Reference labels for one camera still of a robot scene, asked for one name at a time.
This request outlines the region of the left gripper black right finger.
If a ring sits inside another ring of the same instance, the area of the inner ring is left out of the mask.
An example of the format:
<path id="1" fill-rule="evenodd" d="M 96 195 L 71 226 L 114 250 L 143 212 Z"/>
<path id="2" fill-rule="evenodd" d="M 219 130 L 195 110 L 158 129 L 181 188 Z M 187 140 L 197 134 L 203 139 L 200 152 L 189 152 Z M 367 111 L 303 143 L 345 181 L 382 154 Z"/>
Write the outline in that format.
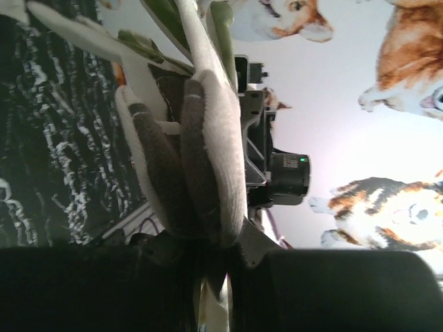
<path id="1" fill-rule="evenodd" d="M 245 221 L 229 258 L 232 331 L 442 330 L 442 292 L 411 252 L 284 249 Z"/>

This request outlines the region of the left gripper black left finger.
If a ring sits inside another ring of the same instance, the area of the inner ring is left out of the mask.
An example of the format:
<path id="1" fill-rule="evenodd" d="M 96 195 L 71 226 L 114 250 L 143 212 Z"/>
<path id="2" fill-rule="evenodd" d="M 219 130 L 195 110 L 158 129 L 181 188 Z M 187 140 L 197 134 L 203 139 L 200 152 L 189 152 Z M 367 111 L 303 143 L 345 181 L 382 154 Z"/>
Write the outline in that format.
<path id="1" fill-rule="evenodd" d="M 2 331 L 196 331 L 193 261 L 166 233 L 137 245 L 1 251 Z"/>

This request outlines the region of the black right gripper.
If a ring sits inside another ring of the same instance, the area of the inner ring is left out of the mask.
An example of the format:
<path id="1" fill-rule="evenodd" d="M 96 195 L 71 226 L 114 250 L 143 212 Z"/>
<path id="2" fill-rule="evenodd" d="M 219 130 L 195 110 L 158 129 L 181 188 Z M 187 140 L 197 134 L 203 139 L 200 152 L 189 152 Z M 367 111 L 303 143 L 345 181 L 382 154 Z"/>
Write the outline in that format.
<path id="1" fill-rule="evenodd" d="M 310 160 L 305 154 L 274 147 L 273 124 L 277 111 L 290 106 L 279 102 L 272 89 L 255 88 L 268 76 L 263 64 L 235 56 L 241 107 L 248 214 L 274 205 L 300 205 L 310 183 Z"/>

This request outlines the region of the white glove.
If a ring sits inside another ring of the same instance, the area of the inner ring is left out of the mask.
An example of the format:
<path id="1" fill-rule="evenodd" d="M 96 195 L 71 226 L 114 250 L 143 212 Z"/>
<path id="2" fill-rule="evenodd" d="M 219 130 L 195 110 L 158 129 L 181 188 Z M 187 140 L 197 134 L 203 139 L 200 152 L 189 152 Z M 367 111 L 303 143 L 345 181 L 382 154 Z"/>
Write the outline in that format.
<path id="1" fill-rule="evenodd" d="M 27 4 L 60 37 L 121 65 L 126 82 L 116 90 L 116 106 L 142 193 L 172 236 L 204 241 L 204 272 L 191 289 L 197 321 L 228 331 L 224 252 L 236 244 L 247 215 L 237 87 L 194 1 L 143 5 L 190 65 L 141 35 L 122 30 L 112 37 L 87 17 Z"/>

